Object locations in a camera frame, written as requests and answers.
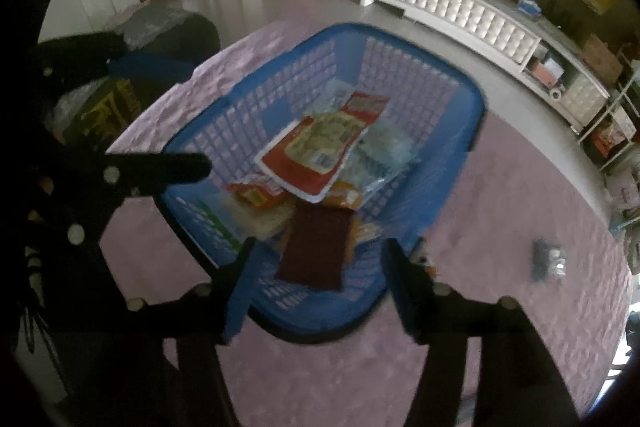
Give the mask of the clear blue candy bag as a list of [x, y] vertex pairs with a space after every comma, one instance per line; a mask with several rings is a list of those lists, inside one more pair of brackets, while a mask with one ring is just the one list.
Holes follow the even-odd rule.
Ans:
[[390, 117], [389, 98], [369, 92], [363, 92], [362, 96], [366, 102], [371, 102], [372, 98], [382, 98], [382, 113], [347, 154], [344, 167], [335, 182], [344, 181], [356, 185], [363, 194], [364, 204], [416, 159], [418, 147], [408, 133]]

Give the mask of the white pink shopping bag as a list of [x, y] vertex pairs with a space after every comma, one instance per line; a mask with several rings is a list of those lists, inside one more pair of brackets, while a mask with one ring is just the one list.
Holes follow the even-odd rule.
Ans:
[[617, 212], [634, 211], [639, 208], [639, 183], [634, 169], [627, 167], [605, 177], [605, 185]]

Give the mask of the white tufted tv cabinet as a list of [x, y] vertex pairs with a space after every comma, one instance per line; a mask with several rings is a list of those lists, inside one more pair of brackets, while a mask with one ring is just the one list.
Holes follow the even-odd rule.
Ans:
[[[360, 0], [400, 9], [418, 22], [463, 44], [523, 83], [576, 132], [604, 109], [608, 90], [580, 58], [577, 44], [543, 17], [531, 18], [509, 0]], [[549, 90], [560, 88], [562, 100]]]

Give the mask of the dark maroon snack packet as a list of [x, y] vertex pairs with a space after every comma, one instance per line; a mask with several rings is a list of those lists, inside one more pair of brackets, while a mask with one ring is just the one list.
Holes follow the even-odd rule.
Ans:
[[352, 254], [354, 216], [348, 208], [298, 200], [276, 279], [314, 291], [341, 291], [343, 267]]

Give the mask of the red white large snack pack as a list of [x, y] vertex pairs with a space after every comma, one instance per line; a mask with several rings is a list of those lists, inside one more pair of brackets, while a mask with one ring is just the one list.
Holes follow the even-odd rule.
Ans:
[[290, 122], [257, 153], [256, 166], [296, 197], [321, 202], [347, 154], [382, 113], [382, 98], [366, 102], [362, 94], [352, 91], [340, 106]]

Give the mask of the white ring cookies bag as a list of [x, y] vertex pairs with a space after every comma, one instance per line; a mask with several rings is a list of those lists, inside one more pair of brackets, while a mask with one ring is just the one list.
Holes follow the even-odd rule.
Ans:
[[381, 225], [375, 222], [362, 221], [356, 217], [356, 212], [363, 204], [363, 194], [354, 184], [344, 181], [336, 181], [330, 188], [321, 204], [329, 208], [348, 210], [350, 216], [349, 236], [347, 239], [345, 258], [347, 262], [352, 259], [355, 248], [373, 239], [378, 239], [383, 232]]

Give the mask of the blue plastic basket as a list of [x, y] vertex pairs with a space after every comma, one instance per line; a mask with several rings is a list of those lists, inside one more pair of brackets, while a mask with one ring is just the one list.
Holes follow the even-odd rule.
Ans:
[[361, 24], [323, 29], [243, 78], [180, 129], [208, 177], [156, 205], [205, 269], [255, 239], [250, 317], [292, 343], [341, 338], [386, 291], [387, 239], [418, 243], [486, 113], [480, 87], [414, 44]]

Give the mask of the white metal shelf rack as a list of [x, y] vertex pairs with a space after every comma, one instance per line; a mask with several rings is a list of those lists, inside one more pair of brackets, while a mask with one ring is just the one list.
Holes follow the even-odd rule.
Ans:
[[578, 139], [582, 150], [605, 172], [639, 143], [639, 62], [616, 81], [611, 98]]

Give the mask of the brown cardboard box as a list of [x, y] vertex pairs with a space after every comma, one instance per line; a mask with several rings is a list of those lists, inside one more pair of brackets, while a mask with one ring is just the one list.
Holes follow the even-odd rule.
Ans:
[[606, 87], [614, 87], [624, 69], [623, 64], [595, 34], [585, 41], [580, 58]]

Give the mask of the red orange snack packet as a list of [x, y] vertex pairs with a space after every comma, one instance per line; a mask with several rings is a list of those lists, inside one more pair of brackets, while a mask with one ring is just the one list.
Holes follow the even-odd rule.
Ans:
[[245, 210], [266, 211], [290, 199], [285, 189], [260, 172], [252, 172], [230, 182], [224, 192], [224, 203]]

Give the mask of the dark covered sofa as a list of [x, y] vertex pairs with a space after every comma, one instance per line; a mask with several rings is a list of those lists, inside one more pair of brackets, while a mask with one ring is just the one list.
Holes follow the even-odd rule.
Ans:
[[115, 16], [107, 26], [130, 51], [168, 58], [192, 67], [221, 50], [217, 27], [204, 15], [164, 2], [143, 3]]

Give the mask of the green edged cracker pack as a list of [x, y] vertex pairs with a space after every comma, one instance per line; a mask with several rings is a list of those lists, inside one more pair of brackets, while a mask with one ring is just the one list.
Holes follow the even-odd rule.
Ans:
[[199, 198], [196, 205], [214, 230], [236, 251], [249, 237], [270, 242], [280, 236], [295, 212], [295, 205], [289, 200], [262, 209], [228, 193]]

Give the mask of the orange long snack bar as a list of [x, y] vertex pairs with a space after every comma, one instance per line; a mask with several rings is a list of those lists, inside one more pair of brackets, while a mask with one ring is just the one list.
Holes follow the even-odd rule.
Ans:
[[426, 239], [424, 237], [420, 237], [416, 242], [410, 260], [413, 265], [419, 265], [433, 281], [437, 279], [435, 263], [430, 255], [427, 254]]

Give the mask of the clear grey biscuit bag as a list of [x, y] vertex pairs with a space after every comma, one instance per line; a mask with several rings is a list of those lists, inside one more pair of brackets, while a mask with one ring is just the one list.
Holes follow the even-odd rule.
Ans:
[[565, 251], [547, 239], [535, 239], [532, 250], [532, 281], [544, 283], [566, 277]]

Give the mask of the blue tissue box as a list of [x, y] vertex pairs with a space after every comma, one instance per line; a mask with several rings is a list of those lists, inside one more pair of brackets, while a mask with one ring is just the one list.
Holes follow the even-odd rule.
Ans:
[[518, 10], [531, 18], [541, 17], [542, 9], [535, 0], [518, 0]]

